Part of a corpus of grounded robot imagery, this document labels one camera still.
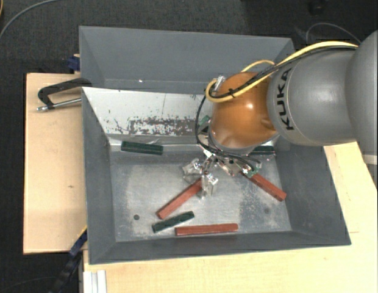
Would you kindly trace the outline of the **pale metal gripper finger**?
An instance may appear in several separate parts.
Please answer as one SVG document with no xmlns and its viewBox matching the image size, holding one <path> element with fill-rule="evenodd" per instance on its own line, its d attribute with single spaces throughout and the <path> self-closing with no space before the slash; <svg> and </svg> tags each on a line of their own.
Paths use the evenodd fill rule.
<svg viewBox="0 0 378 293">
<path fill-rule="evenodd" d="M 187 183 L 194 183 L 201 180 L 204 171 L 204 164 L 198 158 L 193 159 L 189 164 L 182 167 L 183 179 Z"/>
<path fill-rule="evenodd" d="M 207 198 L 216 192 L 218 178 L 213 173 L 205 173 L 201 176 L 201 188 L 197 193 L 200 198 Z"/>
</svg>

